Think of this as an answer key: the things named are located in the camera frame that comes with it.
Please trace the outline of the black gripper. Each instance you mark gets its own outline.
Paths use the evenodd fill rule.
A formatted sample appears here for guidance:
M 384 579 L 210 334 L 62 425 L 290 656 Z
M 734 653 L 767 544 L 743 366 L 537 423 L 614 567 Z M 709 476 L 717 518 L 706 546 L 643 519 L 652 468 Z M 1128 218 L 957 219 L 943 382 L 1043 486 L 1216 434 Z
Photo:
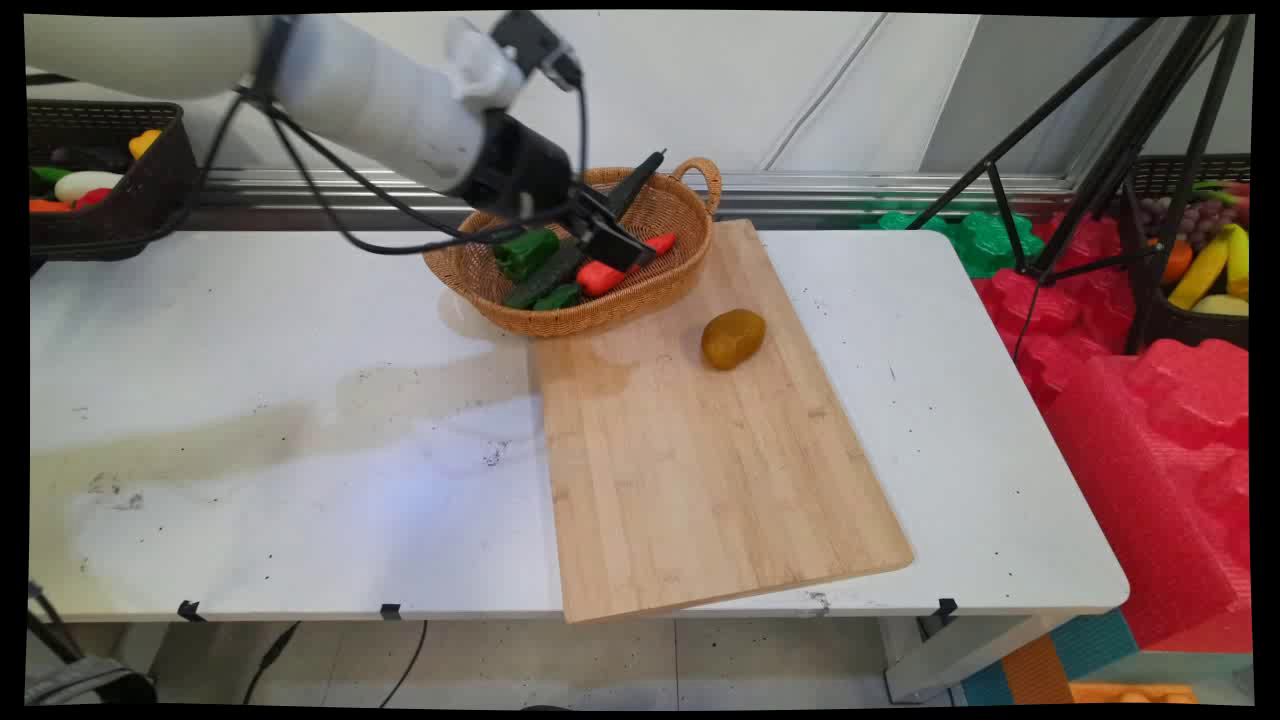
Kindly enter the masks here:
M 621 224 L 608 195 L 575 184 L 566 151 L 506 111 L 483 113 L 477 160 L 451 196 L 504 219 L 529 219 L 564 206 L 571 195 L 571 233 L 589 234 L 589 258 L 628 273 L 657 251 Z

